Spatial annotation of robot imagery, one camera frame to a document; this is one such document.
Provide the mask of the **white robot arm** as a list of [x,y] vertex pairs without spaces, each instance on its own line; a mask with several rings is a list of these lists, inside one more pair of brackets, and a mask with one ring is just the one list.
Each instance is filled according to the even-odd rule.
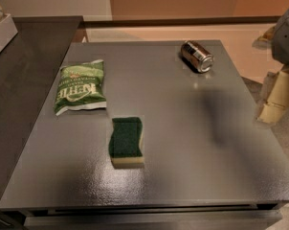
[[273,59],[283,64],[277,73],[267,74],[257,103],[256,120],[274,125],[289,108],[289,9],[256,40],[256,45],[270,46]]

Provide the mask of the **grey-white gripper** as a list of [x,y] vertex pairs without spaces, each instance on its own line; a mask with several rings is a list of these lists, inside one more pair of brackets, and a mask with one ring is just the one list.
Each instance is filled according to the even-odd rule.
[[289,108],[289,9],[278,20],[272,39],[273,59],[286,64],[264,79],[257,103],[256,120],[274,125]]

